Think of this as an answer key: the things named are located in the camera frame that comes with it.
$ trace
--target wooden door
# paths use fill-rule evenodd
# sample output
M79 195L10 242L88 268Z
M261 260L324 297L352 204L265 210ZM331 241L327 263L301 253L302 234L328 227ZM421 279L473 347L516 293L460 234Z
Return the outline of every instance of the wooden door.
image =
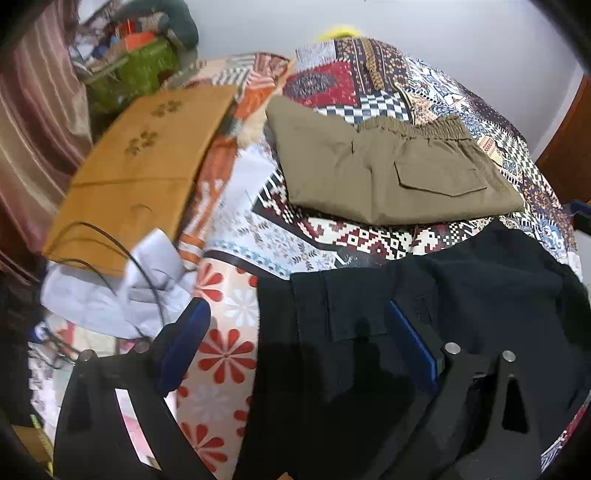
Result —
M591 200L591 85L583 77L562 124L536 165L562 203Z

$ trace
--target striped curtain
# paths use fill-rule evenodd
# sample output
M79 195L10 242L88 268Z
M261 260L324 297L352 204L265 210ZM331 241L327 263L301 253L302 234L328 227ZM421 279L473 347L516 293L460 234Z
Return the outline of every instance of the striped curtain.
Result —
M33 253L92 146L86 91L66 41L77 3L55 0L0 66L0 206Z

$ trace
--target folded khaki pants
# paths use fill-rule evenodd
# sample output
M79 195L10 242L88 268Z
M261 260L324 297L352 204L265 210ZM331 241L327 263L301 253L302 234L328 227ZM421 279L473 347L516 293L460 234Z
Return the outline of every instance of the folded khaki pants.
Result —
M291 203L374 225L447 222L523 209L457 116L422 126L374 117L359 131L285 97L267 107Z

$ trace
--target metal screw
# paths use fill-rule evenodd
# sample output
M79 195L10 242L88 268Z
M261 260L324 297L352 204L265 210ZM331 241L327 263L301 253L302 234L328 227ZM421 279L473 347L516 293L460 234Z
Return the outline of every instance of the metal screw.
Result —
M511 350L505 350L503 352L503 358L508 362L514 362L517 357Z
M92 357L94 357L96 355L94 350L88 349L88 350L84 350L79 356L78 356L78 360L82 360L83 362L87 362L88 360L90 360Z
M138 353L147 352L149 348L150 344L148 342L144 342L143 340L141 342L136 343L134 346L134 350Z
M462 349L460 348L460 346L457 343L454 342L449 342L445 344L445 350L447 353L450 353L452 355L457 355L459 354Z

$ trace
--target patchwork bedspread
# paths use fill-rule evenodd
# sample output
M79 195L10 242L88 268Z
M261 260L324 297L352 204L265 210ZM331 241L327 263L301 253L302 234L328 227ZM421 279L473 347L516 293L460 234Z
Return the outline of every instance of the patchwork bedspread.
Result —
M295 64L271 54L196 64L167 88L195 83L240 86L230 134L214 140L178 250L197 268L195 295L212 309L212 326L177 391L177 419L219 480L232 477L256 371L257 278L292 272L381 265L423 255L476 235L491 218L384 227L303 211L289 203L264 106L281 93L322 115L355 124L377 115L422 124L455 113L525 200L501 216L537 239L580 276L573 230L522 135L478 95L427 63L365 38L317 43ZM582 406L542 455L547 466L581 418Z

